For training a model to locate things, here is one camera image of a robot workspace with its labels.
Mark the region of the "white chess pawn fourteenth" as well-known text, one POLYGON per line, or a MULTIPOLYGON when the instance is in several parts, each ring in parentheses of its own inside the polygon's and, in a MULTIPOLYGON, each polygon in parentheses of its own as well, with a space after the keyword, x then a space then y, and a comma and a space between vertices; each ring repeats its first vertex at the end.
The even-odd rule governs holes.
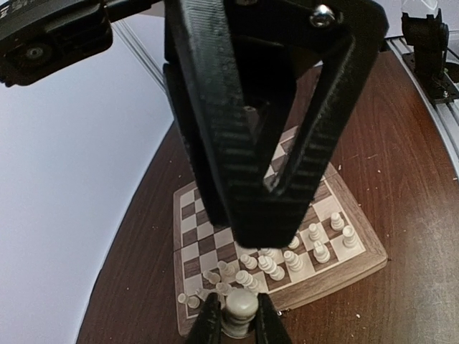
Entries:
POLYGON ((222 312, 222 330, 234 339, 246 338, 253 329, 259 302, 255 294, 244 289, 231 291, 222 312))

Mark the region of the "white chess pawn thirteenth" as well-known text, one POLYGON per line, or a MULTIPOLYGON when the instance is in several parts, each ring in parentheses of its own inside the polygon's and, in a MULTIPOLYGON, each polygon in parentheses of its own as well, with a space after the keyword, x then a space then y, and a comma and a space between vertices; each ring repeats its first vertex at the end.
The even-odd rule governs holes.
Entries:
POLYGON ((331 214, 330 220, 331 220, 331 228, 334 231, 341 231, 345 226, 344 219, 341 217, 339 212, 333 212, 331 214))

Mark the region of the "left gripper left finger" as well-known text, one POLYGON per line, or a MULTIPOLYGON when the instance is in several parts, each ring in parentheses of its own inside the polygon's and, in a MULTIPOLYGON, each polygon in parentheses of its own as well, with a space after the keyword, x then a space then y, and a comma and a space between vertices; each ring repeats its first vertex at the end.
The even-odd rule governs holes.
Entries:
POLYGON ((219 295, 211 292, 186 338, 186 344, 220 344, 222 311, 219 295))

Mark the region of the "white chess pawn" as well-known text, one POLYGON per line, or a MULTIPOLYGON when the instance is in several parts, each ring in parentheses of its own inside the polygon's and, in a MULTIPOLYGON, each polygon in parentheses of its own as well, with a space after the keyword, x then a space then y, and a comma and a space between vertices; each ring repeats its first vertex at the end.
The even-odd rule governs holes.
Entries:
POLYGON ((222 276, 232 277, 236 274, 236 269, 232 264, 226 263, 224 261, 218 261, 217 267, 222 276))
POLYGON ((242 254, 240 257, 240 261, 245 266, 245 268, 249 270, 257 268, 258 265, 257 259, 248 254, 242 254))
POLYGON ((288 245, 288 248, 290 250, 294 250, 294 249, 297 249, 300 245, 300 240, 297 236, 294 236, 292 241, 290 242, 290 244, 288 245))

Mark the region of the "white chess piece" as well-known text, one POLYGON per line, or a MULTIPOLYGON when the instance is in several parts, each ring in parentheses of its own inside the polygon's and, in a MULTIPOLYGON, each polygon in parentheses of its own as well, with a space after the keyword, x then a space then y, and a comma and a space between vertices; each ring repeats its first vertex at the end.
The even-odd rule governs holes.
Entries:
POLYGON ((271 257, 262 255, 257 260, 259 268, 268 274, 272 280, 280 281, 285 277, 284 269, 278 266, 271 257))
POLYGON ((202 272, 202 275, 203 278, 205 278, 205 280, 207 280, 212 285, 216 285, 218 282, 221 281, 220 275, 210 270, 202 272))
POLYGON ((235 275, 236 282, 252 292, 260 291, 260 281, 246 270, 240 270, 235 275))
POLYGON ((287 250, 283 253, 283 257, 284 257, 286 266, 292 272, 299 272, 302 270, 303 260, 299 257, 298 254, 290 250, 287 250))
POLYGON ((325 264, 329 261, 331 255, 327 246, 317 240, 313 243, 313 256, 320 264, 325 264))
POLYGON ((233 286, 226 282, 218 282, 215 285, 215 290, 223 296, 228 296, 233 290, 233 286))

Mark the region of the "white chess pawn twelfth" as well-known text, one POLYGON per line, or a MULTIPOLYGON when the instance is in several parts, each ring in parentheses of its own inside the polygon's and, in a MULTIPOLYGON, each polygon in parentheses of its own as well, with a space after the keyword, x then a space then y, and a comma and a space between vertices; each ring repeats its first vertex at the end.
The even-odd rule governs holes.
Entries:
POLYGON ((317 224, 310 224, 308 227, 309 230, 309 239, 312 242, 318 241, 321 238, 321 233, 317 224))

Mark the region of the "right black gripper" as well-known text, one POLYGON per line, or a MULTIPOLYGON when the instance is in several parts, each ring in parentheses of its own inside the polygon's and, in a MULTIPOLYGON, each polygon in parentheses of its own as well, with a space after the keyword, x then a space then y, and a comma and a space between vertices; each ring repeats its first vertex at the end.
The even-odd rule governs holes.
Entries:
POLYGON ((167 1, 164 77, 207 216, 247 246, 291 239, 388 29, 374 1, 167 1), (280 175, 265 174, 297 93, 322 70, 280 175))

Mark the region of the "white chess pawn eleventh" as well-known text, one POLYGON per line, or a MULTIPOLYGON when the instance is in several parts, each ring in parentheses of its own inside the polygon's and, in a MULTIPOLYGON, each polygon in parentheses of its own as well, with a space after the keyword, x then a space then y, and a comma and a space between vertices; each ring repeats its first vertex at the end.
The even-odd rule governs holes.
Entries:
POLYGON ((280 249, 263 249, 263 254, 267 257, 270 257, 275 262, 281 261, 283 259, 283 253, 280 249))

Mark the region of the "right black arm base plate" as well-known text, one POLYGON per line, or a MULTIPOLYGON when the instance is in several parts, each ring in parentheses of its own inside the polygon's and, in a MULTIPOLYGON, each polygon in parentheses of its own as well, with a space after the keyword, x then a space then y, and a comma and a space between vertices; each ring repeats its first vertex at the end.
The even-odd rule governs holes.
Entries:
POLYGON ((418 71, 428 77, 443 75, 446 67, 449 29, 442 14, 428 14, 424 18, 402 15, 402 32, 408 45, 414 48, 418 71))

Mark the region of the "white chess pawn corner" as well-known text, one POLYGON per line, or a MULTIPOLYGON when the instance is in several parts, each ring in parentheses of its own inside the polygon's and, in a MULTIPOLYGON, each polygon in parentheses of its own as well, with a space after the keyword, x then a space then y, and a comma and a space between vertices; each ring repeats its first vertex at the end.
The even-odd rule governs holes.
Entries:
POLYGON ((197 309, 200 305, 200 299, 196 295, 187 295, 185 293, 178 295, 177 302, 191 309, 197 309))

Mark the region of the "wooden chess board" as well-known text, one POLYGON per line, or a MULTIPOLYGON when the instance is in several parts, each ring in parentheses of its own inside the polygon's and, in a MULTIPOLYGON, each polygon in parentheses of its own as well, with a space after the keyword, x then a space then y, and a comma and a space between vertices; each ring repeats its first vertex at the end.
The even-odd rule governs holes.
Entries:
POLYGON ((299 227, 291 239, 273 242, 271 231, 262 229, 261 220, 253 222, 261 241, 247 246, 237 240, 235 232, 228 226, 218 227, 211 223, 204 207, 204 200, 195 183, 176 190, 173 195, 173 240, 174 240, 174 287, 176 295, 176 317, 179 334, 187 336, 210 292, 217 292, 215 285, 203 278, 202 272, 210 270, 233 288, 245 289, 238 284, 235 275, 246 270, 260 281, 261 293, 268 294, 277 310, 293 310, 377 272, 388 261, 387 252, 373 226, 357 203, 339 172, 328 166, 321 177, 318 188, 310 202, 299 227), (331 228, 331 214, 339 212, 345 226, 351 225, 356 232, 357 245, 347 248, 343 245, 343 234, 331 228), (330 259, 320 264, 313 256, 313 243, 309 239, 308 227, 317 224, 321 233, 319 239, 330 252, 330 259), (297 236, 300 245, 290 250, 288 245, 297 236), (264 255, 263 249, 280 249, 295 252, 303 260, 303 268, 292 272, 284 257, 275 262, 285 271, 285 277, 275 281, 259 266, 246 269, 241 263, 242 254, 254 258, 264 255), (232 264, 236 274, 222 276, 218 261, 232 264), (197 309, 179 304, 180 293, 196 295, 200 299, 197 309))

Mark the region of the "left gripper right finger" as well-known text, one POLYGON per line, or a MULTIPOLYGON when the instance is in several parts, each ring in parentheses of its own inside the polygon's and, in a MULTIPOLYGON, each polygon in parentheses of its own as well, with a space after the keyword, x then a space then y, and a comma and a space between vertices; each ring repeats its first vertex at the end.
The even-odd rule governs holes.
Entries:
POLYGON ((259 306, 255 316, 255 342, 257 344, 292 344, 269 295, 259 293, 257 300, 259 306))

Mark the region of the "white chess rook corner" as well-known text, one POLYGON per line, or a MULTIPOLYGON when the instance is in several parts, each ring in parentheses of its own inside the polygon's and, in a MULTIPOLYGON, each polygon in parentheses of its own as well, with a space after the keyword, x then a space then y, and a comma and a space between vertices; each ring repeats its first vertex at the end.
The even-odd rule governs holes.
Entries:
POLYGON ((343 245, 347 248, 353 248, 357 245, 355 229, 351 225, 346 225, 343 230, 343 245))

